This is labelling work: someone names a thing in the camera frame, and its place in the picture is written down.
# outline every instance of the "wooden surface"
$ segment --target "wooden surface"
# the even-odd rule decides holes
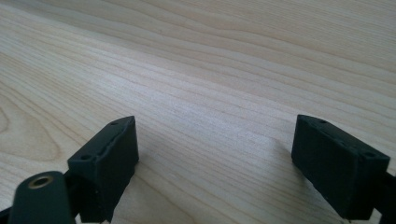
[[[396,173],[395,1],[0,1],[0,209],[135,115],[113,223],[348,223],[291,163],[299,113]]]

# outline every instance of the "light wood surface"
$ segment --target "light wood surface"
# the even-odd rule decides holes
[[[395,1],[0,1],[0,209],[135,115],[113,223],[348,223],[291,163],[300,113],[396,173]]]

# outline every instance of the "wood grain pattern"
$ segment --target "wood grain pattern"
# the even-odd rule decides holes
[[[0,1],[0,209],[135,115],[113,223],[347,223],[291,164],[296,115],[396,173],[395,62],[390,0]]]

